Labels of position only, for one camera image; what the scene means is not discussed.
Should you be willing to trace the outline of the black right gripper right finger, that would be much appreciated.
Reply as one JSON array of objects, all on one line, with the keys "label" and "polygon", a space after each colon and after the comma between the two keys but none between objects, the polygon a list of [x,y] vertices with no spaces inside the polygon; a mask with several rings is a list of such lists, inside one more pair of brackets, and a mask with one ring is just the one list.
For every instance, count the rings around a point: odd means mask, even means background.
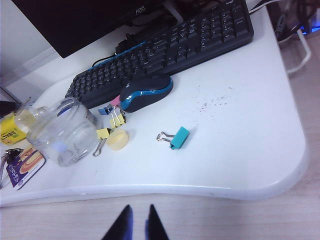
[{"label": "black right gripper right finger", "polygon": [[169,240],[166,230],[153,204],[149,207],[144,232],[146,240]]}]

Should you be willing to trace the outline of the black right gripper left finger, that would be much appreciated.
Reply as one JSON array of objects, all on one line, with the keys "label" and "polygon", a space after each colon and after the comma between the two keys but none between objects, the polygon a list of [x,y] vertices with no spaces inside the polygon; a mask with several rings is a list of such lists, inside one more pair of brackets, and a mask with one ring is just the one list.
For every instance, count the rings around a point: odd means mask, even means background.
[{"label": "black right gripper left finger", "polygon": [[128,204],[121,211],[102,240],[132,240],[133,239],[133,210]]}]

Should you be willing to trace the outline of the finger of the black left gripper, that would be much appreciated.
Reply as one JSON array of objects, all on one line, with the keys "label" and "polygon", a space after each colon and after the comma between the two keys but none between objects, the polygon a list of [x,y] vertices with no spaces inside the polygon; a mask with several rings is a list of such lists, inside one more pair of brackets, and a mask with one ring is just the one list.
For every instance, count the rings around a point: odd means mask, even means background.
[{"label": "finger of the black left gripper", "polygon": [[16,102],[11,101],[0,101],[0,117],[4,116],[16,111],[18,109],[18,104]]}]

